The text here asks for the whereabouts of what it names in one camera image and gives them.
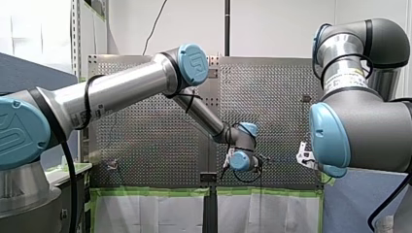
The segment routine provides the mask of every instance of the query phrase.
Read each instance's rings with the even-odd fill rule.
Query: perforated metal panel
[[[222,120],[257,124],[257,152],[273,160],[264,166],[262,185],[316,188],[313,170],[295,160],[300,142],[308,140],[308,110],[320,94],[310,59],[223,57],[220,68]],[[302,102],[303,95],[311,101]],[[219,146],[219,171],[225,152],[226,146]],[[252,180],[256,174],[238,176]],[[252,184],[260,185],[260,180]],[[228,172],[220,185],[245,184]]]
[[[89,75],[110,74],[147,61],[147,56],[91,56]],[[310,59],[221,57],[209,73],[210,80],[199,87],[204,102],[226,122],[248,121],[259,127],[257,152],[273,161],[264,167],[262,185],[318,188],[315,173],[295,161],[300,141],[308,140],[309,107],[321,93]],[[303,96],[311,100],[304,103]],[[204,167],[221,171],[226,146],[209,143],[198,127],[162,95],[101,119],[90,128],[90,160],[96,164],[92,185],[199,186]],[[260,180],[244,184],[228,172],[219,185],[259,186]]]
[[[149,60],[91,56],[89,71],[91,76],[106,75]],[[199,135],[194,124],[161,94],[100,119],[90,128],[90,160],[98,161],[91,184],[198,187]]]

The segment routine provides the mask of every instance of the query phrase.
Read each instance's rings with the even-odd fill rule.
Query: black cable
[[[317,171],[317,170],[313,170],[314,175],[315,175],[315,178],[316,178],[316,181],[317,181],[318,183],[320,183],[321,185],[326,185],[326,184],[328,184],[328,183],[332,180],[332,177],[329,177],[329,179],[327,179],[327,181],[323,182],[323,181],[322,181],[322,177],[321,177],[320,179],[318,178],[318,174],[316,173],[316,171]]]
[[[406,178],[399,184],[395,191],[378,207],[376,210],[369,216],[367,219],[367,224],[369,225],[370,230],[375,232],[375,227],[372,222],[398,195],[399,193],[408,185],[411,181],[412,173],[409,173]]]
[[[319,38],[321,37],[322,32],[325,30],[325,28],[327,28],[327,27],[329,27],[329,26],[331,26],[331,24],[329,24],[329,23],[324,23],[324,24],[322,24],[322,25],[319,27],[318,32],[316,33],[315,38],[313,39],[314,42],[313,42],[313,48],[312,48],[312,71],[313,71],[313,74],[316,76],[316,78],[318,78],[318,80],[320,80],[321,77],[319,77],[318,72],[316,72],[316,67],[315,67],[315,66],[316,66],[316,61],[317,61],[316,53],[317,53],[317,51],[318,51]]]
[[[369,67],[369,71],[370,71],[370,72],[369,72],[369,73],[367,74],[367,76],[364,77],[364,78],[365,78],[365,79],[368,79],[368,78],[372,75],[373,62],[372,62],[372,60],[371,60],[369,57],[367,57],[367,56],[365,56],[365,55],[363,55],[363,54],[360,54],[360,53],[348,53],[348,54],[339,55],[339,56],[336,56],[336,57],[334,57],[333,59],[331,59],[330,62],[328,62],[327,65],[324,67],[324,70],[322,71],[322,74],[321,74],[321,85],[322,85],[322,88],[324,88],[324,79],[325,79],[325,74],[326,74],[327,69],[328,69],[331,65],[333,65],[336,61],[338,61],[339,59],[341,59],[341,58],[343,58],[343,57],[348,57],[348,56],[357,56],[357,57],[360,57],[360,59],[366,60],[367,66]]]
[[[146,54],[146,50],[148,49],[149,40],[150,40],[150,39],[152,38],[152,36],[154,35],[155,26],[157,25],[158,19],[160,18],[161,13],[163,12],[163,8],[164,8],[164,6],[166,5],[166,2],[167,2],[167,0],[164,0],[163,4],[161,5],[160,11],[158,12],[157,18],[156,18],[155,21],[154,21],[154,26],[153,26],[153,28],[152,28],[152,32],[151,32],[151,34],[149,35],[148,39],[146,40],[145,49],[143,50],[143,55]]]
[[[403,97],[403,98],[390,100],[389,102],[411,102],[412,103],[412,98],[411,97]]]
[[[245,180],[240,179],[240,178],[237,176],[235,170],[233,170],[233,175],[234,175],[234,177],[236,178],[236,180],[239,181],[239,182],[241,182],[241,183],[254,183],[255,181],[257,181],[257,180],[261,177],[261,174],[263,173],[261,167],[260,167],[260,168],[257,168],[257,172],[258,172],[258,176],[255,177],[253,180],[249,180],[249,181],[245,181]]]
[[[77,207],[78,207],[78,190],[77,190],[77,179],[76,170],[72,158],[72,153],[69,150],[66,142],[61,143],[64,155],[66,157],[67,166],[69,168],[69,178],[70,178],[70,193],[71,193],[71,210],[70,210],[70,233],[76,233],[77,231]]]
[[[405,98],[398,98],[398,99],[394,99],[391,100],[390,102],[403,102],[403,101],[407,101],[407,102],[411,102],[412,103],[412,98],[409,97],[405,97]],[[370,230],[372,230],[373,232],[375,231],[375,227],[373,226],[373,219],[375,219],[385,208],[387,208],[387,206],[394,201],[394,199],[399,195],[399,193],[409,184],[409,182],[412,180],[412,162],[409,164],[408,166],[408,175],[405,177],[405,179],[403,179],[403,181],[399,184],[399,186],[394,190],[394,192],[391,193],[391,195],[384,201],[382,202],[381,205],[379,205],[378,208],[376,208],[376,210],[369,216],[369,218],[367,219],[367,225],[369,226]]]
[[[13,94],[13,92],[0,92],[0,96],[5,96],[9,94]]]
[[[190,97],[191,97],[191,98],[190,98],[190,101],[189,101],[189,103],[188,103],[188,106],[187,106],[186,109],[185,109],[185,113],[186,113],[186,114],[189,112],[189,110],[190,110],[190,108],[191,108],[191,105],[193,104],[194,98],[199,99],[199,100],[203,100],[203,98],[200,97],[200,95],[196,95],[196,94],[195,94],[194,89],[193,89],[192,91],[193,91],[192,94],[184,94],[184,93],[178,93],[178,94],[176,94],[176,95],[190,96]]]
[[[91,119],[91,107],[90,107],[90,100],[88,97],[88,90],[90,89],[91,84],[93,83],[93,81],[97,80],[100,77],[103,77],[104,75],[96,75],[91,77],[90,79],[88,79],[86,81],[86,86],[85,86],[85,95],[84,95],[84,101],[85,101],[85,121],[84,123],[76,128],[76,130],[82,130],[82,129],[86,129],[88,124],[90,123],[90,119]]]

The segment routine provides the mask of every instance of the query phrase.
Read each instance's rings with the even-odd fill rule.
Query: metal pole
[[[230,56],[230,0],[224,0],[224,56]]]

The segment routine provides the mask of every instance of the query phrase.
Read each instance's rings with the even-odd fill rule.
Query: blue panel
[[[322,171],[330,177],[343,178],[348,172],[348,168],[338,168],[335,166],[324,165]]]
[[[243,151],[236,151],[229,159],[231,169],[235,171],[248,171],[251,161],[249,156]]]
[[[258,127],[253,123],[241,122],[239,129],[245,133],[251,133],[254,137],[258,135]]]
[[[49,123],[36,107],[0,97],[0,171],[34,161],[50,137]]]
[[[198,45],[180,46],[178,63],[182,76],[189,85],[200,85],[206,81],[209,65],[205,52]]]
[[[328,104],[318,103],[310,108],[309,121],[316,160],[340,168],[349,166],[349,140],[336,112]]]

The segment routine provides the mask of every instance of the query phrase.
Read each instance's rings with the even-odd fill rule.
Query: robotic arm
[[[55,91],[37,87],[0,97],[2,232],[59,232],[60,190],[49,188],[39,162],[41,153],[64,145],[73,130],[86,128],[94,120],[159,93],[188,109],[189,115],[215,142],[235,146],[236,152],[230,159],[232,169],[255,168],[257,127],[250,123],[240,123],[238,127],[224,125],[186,89],[205,82],[208,72],[203,50],[196,45],[185,45],[158,53],[149,63],[91,78],[87,83]],[[49,217],[43,216],[43,222],[32,220],[42,212]],[[16,224],[22,221],[34,224]]]
[[[321,169],[342,177],[347,167],[410,171],[412,104],[394,96],[399,69],[408,63],[406,34],[372,19],[322,27],[314,62],[324,68],[321,103],[310,110],[312,150]],[[361,60],[368,61],[368,80]]]

